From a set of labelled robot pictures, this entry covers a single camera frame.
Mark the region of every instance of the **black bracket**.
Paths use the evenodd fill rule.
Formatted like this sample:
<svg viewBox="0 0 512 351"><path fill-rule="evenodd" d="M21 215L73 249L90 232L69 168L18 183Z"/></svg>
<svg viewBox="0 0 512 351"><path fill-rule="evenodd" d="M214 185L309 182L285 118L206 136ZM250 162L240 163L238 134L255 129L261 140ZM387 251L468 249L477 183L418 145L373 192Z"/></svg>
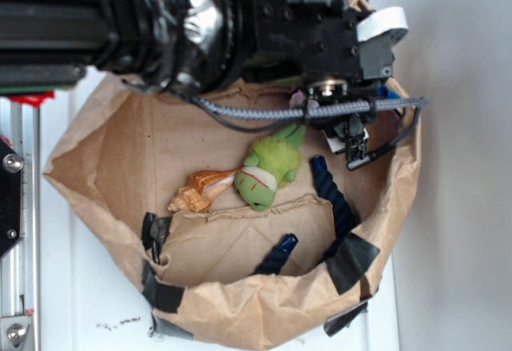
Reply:
<svg viewBox="0 0 512 351"><path fill-rule="evenodd" d="M21 238L23 160L0 139L0 258Z"/></svg>

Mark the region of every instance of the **seashell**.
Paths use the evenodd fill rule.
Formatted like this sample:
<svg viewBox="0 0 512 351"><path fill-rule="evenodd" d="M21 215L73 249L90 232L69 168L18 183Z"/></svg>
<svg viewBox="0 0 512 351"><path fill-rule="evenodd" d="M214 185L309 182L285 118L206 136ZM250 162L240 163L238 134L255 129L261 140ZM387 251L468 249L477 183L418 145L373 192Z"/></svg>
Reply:
<svg viewBox="0 0 512 351"><path fill-rule="evenodd" d="M234 175L239 170L205 170L191 174L186 186L172 198L167 209L173 213L180 210L194 213L206 211L222 191L233 185Z"/></svg>

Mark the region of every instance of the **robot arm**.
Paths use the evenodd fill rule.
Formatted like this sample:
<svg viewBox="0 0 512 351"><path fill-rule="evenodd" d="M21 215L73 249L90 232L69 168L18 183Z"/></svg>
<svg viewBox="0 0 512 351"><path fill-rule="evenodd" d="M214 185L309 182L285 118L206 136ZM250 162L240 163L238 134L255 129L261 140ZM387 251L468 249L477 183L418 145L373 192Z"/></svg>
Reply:
<svg viewBox="0 0 512 351"><path fill-rule="evenodd" d="M309 122L345 142L348 162L366 163L366 116L425 103L378 97L406 33L403 11L389 12L382 22L347 0L0 0L0 94L72 86L93 65L137 74L129 86L229 126L224 118ZM240 77L297 87L318 108L251 114L199 97Z"/></svg>

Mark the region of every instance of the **plush frog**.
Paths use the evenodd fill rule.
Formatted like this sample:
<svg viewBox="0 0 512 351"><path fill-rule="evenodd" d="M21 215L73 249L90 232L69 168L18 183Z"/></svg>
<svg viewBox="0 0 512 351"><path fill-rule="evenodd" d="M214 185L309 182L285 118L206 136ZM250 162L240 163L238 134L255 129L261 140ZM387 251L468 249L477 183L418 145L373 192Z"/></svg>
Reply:
<svg viewBox="0 0 512 351"><path fill-rule="evenodd" d="M253 209L269 209L278 187L295 180L302 164L298 147L305 135L305 126L293 124L252 145L234 188Z"/></svg>

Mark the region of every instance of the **metal frame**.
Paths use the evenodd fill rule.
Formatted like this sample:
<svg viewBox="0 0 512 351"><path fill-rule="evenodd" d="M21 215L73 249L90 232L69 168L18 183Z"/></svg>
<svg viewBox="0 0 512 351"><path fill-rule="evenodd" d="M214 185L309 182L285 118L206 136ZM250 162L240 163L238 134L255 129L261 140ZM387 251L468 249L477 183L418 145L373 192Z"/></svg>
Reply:
<svg viewBox="0 0 512 351"><path fill-rule="evenodd" d="M7 333L12 329L12 324L20 324L25 329L25 340L19 343L16 349L39 350L38 131L38 110L0 99L0 134L8 139L13 151L18 153L24 161L20 206L21 240L0 261L2 349L7 349L8 344L13 344L13 342L6 342Z"/></svg>

